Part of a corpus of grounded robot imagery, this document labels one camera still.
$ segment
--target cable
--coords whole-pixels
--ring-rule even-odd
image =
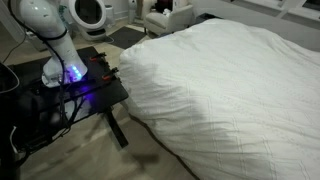
[[[23,31],[24,31],[23,40],[22,40],[18,45],[16,45],[14,48],[12,48],[12,49],[10,50],[10,52],[8,53],[8,55],[6,56],[6,58],[4,58],[4,60],[2,61],[3,64],[8,60],[8,58],[9,58],[10,55],[11,55],[11,53],[12,53],[14,50],[16,50],[18,47],[20,47],[20,46],[24,43],[24,41],[27,39],[27,34],[26,34],[26,31],[25,31],[25,28],[23,29]]]
[[[17,79],[17,84],[13,87],[13,88],[11,88],[11,89],[9,89],[9,90],[6,90],[6,91],[0,91],[0,95],[1,94],[4,94],[4,93],[7,93],[7,92],[10,92],[10,91],[13,91],[13,90],[15,90],[17,87],[19,87],[19,85],[20,85],[20,80],[19,80],[19,78],[18,78],[18,76],[9,68],[9,67],[7,67],[7,66],[5,66],[4,64],[2,64],[4,67],[6,67],[12,74],[13,74],[13,76]]]
[[[110,36],[106,36],[104,40],[106,40],[107,38],[111,39],[111,41],[105,42],[105,43],[111,44],[111,43],[114,42],[114,39],[112,37],[110,37]]]
[[[82,98],[79,105],[77,105],[77,100],[74,101],[75,106],[74,106],[74,111],[73,111],[71,118],[70,118],[70,122],[69,122],[70,124],[68,125],[69,127],[65,128],[56,138],[54,138],[52,140],[52,143],[55,142],[57,139],[62,138],[64,135],[68,134],[71,131],[71,124],[74,122],[74,120],[75,120],[79,110],[81,109],[83,103],[85,102],[85,100],[86,100],[85,98]]]
[[[47,45],[47,47],[57,56],[57,58],[59,59],[61,68],[62,68],[62,77],[61,77],[61,81],[59,81],[60,84],[60,95],[59,95],[59,103],[60,103],[60,120],[62,120],[65,125],[67,125],[67,119],[65,119],[65,106],[64,106],[64,83],[65,83],[65,72],[66,72],[66,68],[64,65],[64,61],[62,60],[61,56],[58,54],[58,52],[49,44],[48,40],[57,40],[61,37],[63,37],[64,35],[66,35],[67,29],[64,31],[63,34],[61,34],[58,37],[53,37],[53,38],[46,38],[41,36],[39,33],[35,32],[33,29],[29,28],[28,26],[26,26],[24,23],[22,23],[13,13],[12,11],[12,6],[11,6],[11,0],[8,0],[8,9],[10,12],[10,15],[14,18],[14,20],[22,27],[24,27],[25,29],[27,29],[28,31],[32,32],[34,35],[36,35],[45,45]]]
[[[17,148],[14,146],[14,144],[13,144],[13,142],[12,142],[12,137],[13,137],[13,134],[14,134],[14,132],[17,130],[17,127],[16,126],[13,126],[13,130],[11,131],[11,133],[10,133],[10,144],[11,144],[11,147],[12,147],[12,149],[13,149],[13,152],[15,153],[15,154],[18,154],[18,150],[17,150]]]

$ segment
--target white chair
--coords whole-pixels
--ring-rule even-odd
[[[173,33],[187,28],[192,22],[193,6],[187,3],[185,6],[175,9],[167,17],[159,12],[151,12],[156,0],[143,0],[142,18],[144,20],[144,30],[160,35]]]

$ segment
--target bedsheet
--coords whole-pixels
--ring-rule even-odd
[[[208,20],[120,57],[129,113],[200,179],[320,178],[320,54]]]

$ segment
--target wall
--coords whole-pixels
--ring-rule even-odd
[[[191,0],[194,5],[195,15],[208,12],[225,19],[238,21],[250,26],[262,27],[273,31],[285,39],[299,44],[307,49],[320,52],[320,30],[301,25],[288,19],[274,17],[266,9],[251,10],[252,7],[246,7],[245,3],[236,4],[222,0]]]
[[[16,13],[16,5],[12,3],[13,12]],[[7,0],[0,0],[0,21],[4,27],[10,32],[15,41],[21,42],[24,38],[22,28],[11,17],[7,9]]]
[[[128,17],[128,0],[104,0],[105,4],[110,4],[114,8],[115,19]]]

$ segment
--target white duvet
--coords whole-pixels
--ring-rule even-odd
[[[201,179],[320,179],[320,53],[209,20],[121,55],[132,115]]]

